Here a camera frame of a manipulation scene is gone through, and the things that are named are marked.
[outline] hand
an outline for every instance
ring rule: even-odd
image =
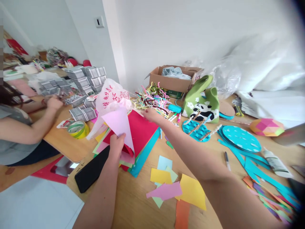
[[[150,122],[154,122],[157,125],[160,124],[161,121],[165,120],[164,117],[162,117],[158,112],[156,112],[154,109],[148,108],[143,111],[141,111],[141,114]]]
[[[123,146],[124,146],[124,139],[126,137],[126,134],[122,134],[120,137],[118,137],[116,134],[113,134],[110,137],[110,150],[116,154],[121,155]]]
[[[47,101],[47,107],[58,110],[63,106],[63,102],[58,99],[56,95],[51,96]]]

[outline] yellow tape roll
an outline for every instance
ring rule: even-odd
[[[90,132],[89,126],[84,121],[76,121],[70,124],[67,130],[68,133],[76,139],[84,138]]]

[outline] dark hair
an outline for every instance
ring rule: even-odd
[[[3,85],[0,85],[0,104],[8,106],[22,105],[23,100],[17,90],[7,82],[3,82]]]

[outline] felt bag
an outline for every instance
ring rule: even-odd
[[[215,87],[206,89],[212,80],[213,76],[206,75],[195,82],[192,89],[185,96],[182,116],[194,117],[200,111],[200,115],[197,116],[196,121],[202,121],[211,115],[207,122],[218,123],[219,101],[217,89]]]

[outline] white glue bottle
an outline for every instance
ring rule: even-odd
[[[283,162],[274,155],[271,151],[264,147],[263,155],[273,169],[274,173],[280,177],[292,178],[293,175],[289,172]]]

